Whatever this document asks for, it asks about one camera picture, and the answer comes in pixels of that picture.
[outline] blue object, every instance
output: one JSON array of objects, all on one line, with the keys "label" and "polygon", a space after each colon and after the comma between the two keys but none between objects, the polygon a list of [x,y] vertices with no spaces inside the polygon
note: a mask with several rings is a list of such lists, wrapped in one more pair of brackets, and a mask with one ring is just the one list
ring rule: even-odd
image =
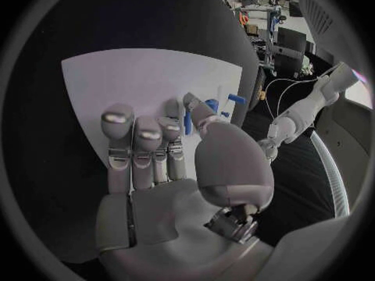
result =
[{"label": "blue object", "polygon": [[240,104],[246,104],[246,99],[234,94],[229,94],[228,99],[234,101],[235,103],[240,103]]},{"label": "blue object", "polygon": [[219,101],[215,99],[206,100],[205,103],[215,112],[218,113]]},{"label": "blue object", "polygon": [[184,116],[184,127],[185,127],[185,135],[189,135],[191,132],[191,114],[190,112],[186,112]]}]

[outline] blue plastic part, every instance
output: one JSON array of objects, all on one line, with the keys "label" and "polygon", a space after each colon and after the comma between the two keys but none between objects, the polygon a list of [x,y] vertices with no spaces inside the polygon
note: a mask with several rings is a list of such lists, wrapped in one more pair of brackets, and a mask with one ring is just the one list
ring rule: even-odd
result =
[{"label": "blue plastic part", "polygon": [[240,103],[240,104],[246,104],[246,99],[234,94],[229,94],[228,99],[234,101],[235,103]]},{"label": "blue plastic part", "polygon": [[215,112],[218,113],[219,101],[215,99],[206,100],[205,103]]},{"label": "blue plastic part", "polygon": [[185,127],[185,135],[188,136],[191,132],[191,114],[190,112],[186,112],[184,116],[184,127]]}]

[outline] robotic arm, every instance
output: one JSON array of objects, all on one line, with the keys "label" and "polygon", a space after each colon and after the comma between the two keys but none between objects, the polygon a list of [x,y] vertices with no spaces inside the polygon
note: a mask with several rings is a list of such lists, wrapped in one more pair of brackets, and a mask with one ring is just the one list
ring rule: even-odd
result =
[{"label": "robotic arm", "polygon": [[328,76],[322,76],[306,98],[297,101],[269,126],[267,138],[258,144],[266,157],[272,162],[278,155],[278,147],[289,144],[299,137],[315,120],[318,112],[339,99],[339,93],[351,87],[358,80],[351,68],[345,63]]}]

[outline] white robotic arm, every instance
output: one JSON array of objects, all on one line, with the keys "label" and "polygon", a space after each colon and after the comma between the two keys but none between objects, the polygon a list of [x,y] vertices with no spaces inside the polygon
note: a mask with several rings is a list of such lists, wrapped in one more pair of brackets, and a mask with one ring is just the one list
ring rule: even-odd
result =
[{"label": "white robotic arm", "polygon": [[318,112],[339,99],[339,93],[351,87],[358,80],[345,63],[328,76],[318,78],[314,89],[306,98],[297,101],[275,118],[269,126],[267,138],[258,143],[269,161],[278,155],[278,147],[291,143],[299,137],[315,120]]}]

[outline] white board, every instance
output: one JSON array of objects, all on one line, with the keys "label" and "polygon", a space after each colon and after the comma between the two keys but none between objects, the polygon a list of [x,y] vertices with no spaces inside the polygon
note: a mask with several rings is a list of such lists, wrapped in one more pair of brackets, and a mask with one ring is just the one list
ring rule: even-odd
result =
[{"label": "white board", "polygon": [[[181,103],[187,92],[217,99],[219,113],[228,94],[237,94],[242,68],[206,56],[162,49],[114,49],[62,61],[62,72],[77,119],[97,155],[108,166],[108,139],[101,132],[102,112],[114,103],[133,107],[135,116],[165,115],[164,103]],[[183,107],[180,121],[183,122]],[[225,111],[232,114],[230,101]],[[182,138],[187,176],[196,178],[194,151],[199,136]]]}]

